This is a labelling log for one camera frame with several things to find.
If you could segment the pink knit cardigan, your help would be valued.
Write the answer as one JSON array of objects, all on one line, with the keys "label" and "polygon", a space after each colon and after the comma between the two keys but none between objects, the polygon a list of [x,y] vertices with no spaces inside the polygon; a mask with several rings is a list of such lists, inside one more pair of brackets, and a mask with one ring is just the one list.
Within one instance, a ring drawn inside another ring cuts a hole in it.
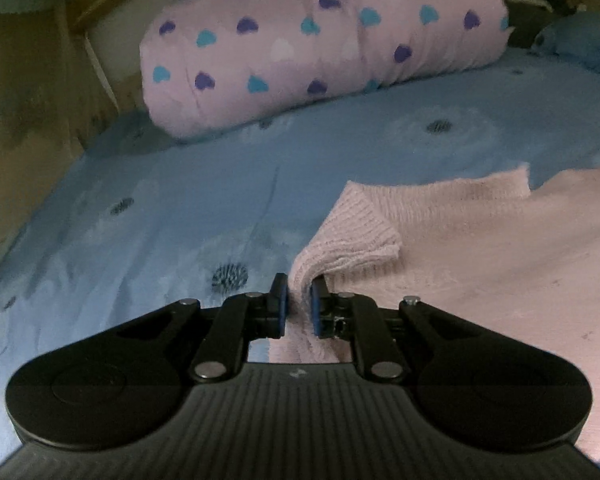
[{"label": "pink knit cardigan", "polygon": [[593,388],[580,449],[600,458],[600,169],[565,170],[539,188],[526,167],[427,185],[348,183],[294,259],[272,362],[349,356],[313,333],[317,276],[389,308],[419,296],[573,362]]}]

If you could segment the blue dandelion bed sheet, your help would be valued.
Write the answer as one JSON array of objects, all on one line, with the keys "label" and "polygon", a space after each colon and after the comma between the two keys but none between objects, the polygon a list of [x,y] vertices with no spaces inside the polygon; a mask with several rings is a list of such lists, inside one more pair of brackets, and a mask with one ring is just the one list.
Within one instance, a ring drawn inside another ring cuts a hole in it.
[{"label": "blue dandelion bed sheet", "polygon": [[195,141],[135,112],[101,134],[0,265],[0,463],[19,440],[4,394],[39,354],[186,297],[266,289],[344,186],[426,184],[525,166],[539,186],[600,167],[600,75],[509,50]]}]

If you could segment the pink heart-patterned rolled quilt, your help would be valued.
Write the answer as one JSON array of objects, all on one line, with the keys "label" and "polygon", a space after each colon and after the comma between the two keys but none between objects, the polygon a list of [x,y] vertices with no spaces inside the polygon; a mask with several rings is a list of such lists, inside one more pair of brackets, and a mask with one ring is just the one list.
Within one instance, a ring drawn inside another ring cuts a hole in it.
[{"label": "pink heart-patterned rolled quilt", "polygon": [[140,43],[152,122],[191,139],[497,61],[504,0],[175,0]]}]

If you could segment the wooden bedside cabinet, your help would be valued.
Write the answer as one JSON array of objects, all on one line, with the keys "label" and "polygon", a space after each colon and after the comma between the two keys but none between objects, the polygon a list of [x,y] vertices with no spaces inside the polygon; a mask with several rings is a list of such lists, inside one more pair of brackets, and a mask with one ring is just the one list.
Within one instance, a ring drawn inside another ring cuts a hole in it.
[{"label": "wooden bedside cabinet", "polygon": [[116,114],[62,12],[0,14],[0,262]]}]

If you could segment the blue dandelion pillow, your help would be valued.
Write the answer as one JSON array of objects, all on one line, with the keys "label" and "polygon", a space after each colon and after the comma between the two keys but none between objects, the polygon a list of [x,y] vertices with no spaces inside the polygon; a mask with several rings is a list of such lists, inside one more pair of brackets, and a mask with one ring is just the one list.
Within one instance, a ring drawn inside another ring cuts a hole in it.
[{"label": "blue dandelion pillow", "polygon": [[578,12],[546,26],[535,37],[531,51],[600,74],[600,12]]}]

